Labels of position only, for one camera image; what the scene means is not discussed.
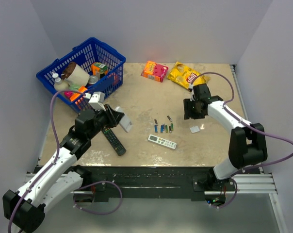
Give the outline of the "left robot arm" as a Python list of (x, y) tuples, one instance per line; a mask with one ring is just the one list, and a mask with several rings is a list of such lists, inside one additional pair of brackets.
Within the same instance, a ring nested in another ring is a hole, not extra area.
[(46, 214), (70, 192), (91, 187), (92, 179), (83, 172), (62, 174), (76, 163), (90, 148), (91, 140), (103, 129), (123, 126), (130, 119), (121, 107), (112, 109), (87, 109), (80, 112), (74, 125), (61, 142), (50, 160), (17, 191), (8, 190), (2, 197), (4, 216), (12, 225), (26, 233), (34, 232)]

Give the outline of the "small white remote control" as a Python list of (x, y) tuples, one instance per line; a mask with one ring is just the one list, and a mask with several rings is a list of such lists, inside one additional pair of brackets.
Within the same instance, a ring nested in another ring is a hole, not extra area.
[(117, 106), (114, 110), (117, 112), (124, 113), (124, 116), (121, 118), (119, 125), (122, 127), (122, 129), (125, 132), (129, 133), (133, 126), (131, 119), (128, 117), (128, 115), (124, 112), (124, 110), (120, 106)]

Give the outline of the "white battery cover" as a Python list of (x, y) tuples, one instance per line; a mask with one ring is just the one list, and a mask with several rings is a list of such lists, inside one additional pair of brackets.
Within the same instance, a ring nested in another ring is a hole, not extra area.
[(200, 128), (198, 126), (193, 126), (190, 128), (191, 133), (198, 133), (200, 132)]

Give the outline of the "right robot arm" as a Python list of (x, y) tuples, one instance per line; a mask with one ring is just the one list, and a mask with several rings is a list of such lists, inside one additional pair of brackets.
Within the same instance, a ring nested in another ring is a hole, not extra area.
[(210, 116), (218, 121), (229, 133), (228, 158), (213, 168), (207, 179), (208, 187), (217, 191), (225, 180), (239, 169), (254, 166), (267, 159), (265, 136), (251, 130), (264, 131), (260, 123), (252, 124), (240, 116), (233, 117), (230, 108), (219, 96), (212, 96), (206, 84), (190, 85), (191, 97), (183, 100), (184, 119), (203, 119)]

